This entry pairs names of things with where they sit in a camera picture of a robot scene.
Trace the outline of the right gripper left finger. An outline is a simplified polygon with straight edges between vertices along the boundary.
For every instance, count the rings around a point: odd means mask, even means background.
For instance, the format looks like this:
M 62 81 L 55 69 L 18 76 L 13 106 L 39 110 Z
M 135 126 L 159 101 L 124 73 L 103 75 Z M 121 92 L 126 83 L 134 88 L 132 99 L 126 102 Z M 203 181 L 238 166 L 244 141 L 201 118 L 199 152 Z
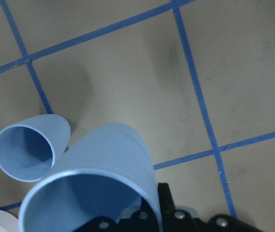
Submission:
M 156 215 L 145 199 L 141 205 L 128 208 L 116 222 L 109 217 L 96 217 L 79 227 L 80 232 L 158 232 L 159 223 Z

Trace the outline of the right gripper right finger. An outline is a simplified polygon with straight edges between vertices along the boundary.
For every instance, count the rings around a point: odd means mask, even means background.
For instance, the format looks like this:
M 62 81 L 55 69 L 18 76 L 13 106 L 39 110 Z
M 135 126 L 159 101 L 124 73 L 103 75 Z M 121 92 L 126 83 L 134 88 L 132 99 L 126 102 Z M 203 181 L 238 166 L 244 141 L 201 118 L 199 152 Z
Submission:
M 158 183 L 158 195 L 164 232 L 257 232 L 258 229 L 226 214 L 217 214 L 207 222 L 188 210 L 176 208 L 169 184 Z

